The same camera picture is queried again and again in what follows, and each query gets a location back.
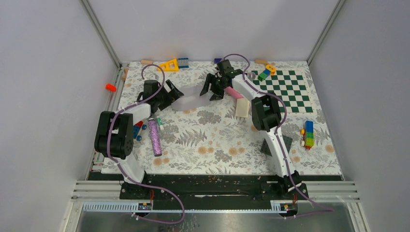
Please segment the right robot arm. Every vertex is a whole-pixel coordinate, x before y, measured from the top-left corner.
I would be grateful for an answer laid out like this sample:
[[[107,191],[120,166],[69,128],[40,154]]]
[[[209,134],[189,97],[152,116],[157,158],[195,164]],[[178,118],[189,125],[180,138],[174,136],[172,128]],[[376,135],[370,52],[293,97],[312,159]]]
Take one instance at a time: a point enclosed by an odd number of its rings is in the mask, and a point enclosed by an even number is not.
[[[291,170],[293,165],[281,133],[281,125],[286,119],[286,116],[281,115],[279,107],[283,101],[275,94],[259,90],[244,71],[234,69],[227,59],[217,63],[216,70],[215,74],[207,74],[200,96],[211,91],[211,101],[221,100],[225,89],[231,87],[250,101],[252,123],[266,141],[277,176],[281,179],[277,186],[278,195],[284,199],[291,198],[296,188],[301,186],[301,180],[298,171]]]

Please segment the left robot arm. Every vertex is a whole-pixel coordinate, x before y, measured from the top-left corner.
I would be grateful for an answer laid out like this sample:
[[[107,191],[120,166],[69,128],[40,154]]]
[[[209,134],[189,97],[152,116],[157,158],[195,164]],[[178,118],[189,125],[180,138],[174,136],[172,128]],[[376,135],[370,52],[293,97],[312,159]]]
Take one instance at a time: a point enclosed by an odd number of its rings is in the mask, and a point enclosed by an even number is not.
[[[149,195],[150,186],[143,181],[145,170],[132,157],[133,144],[138,137],[136,124],[142,123],[139,131],[148,129],[154,156],[161,156],[159,125],[155,113],[184,96],[170,80],[164,83],[169,87],[168,90],[159,81],[146,80],[134,104],[117,112],[103,111],[97,126],[95,150],[114,162],[125,182],[133,184],[131,191],[139,199]]]

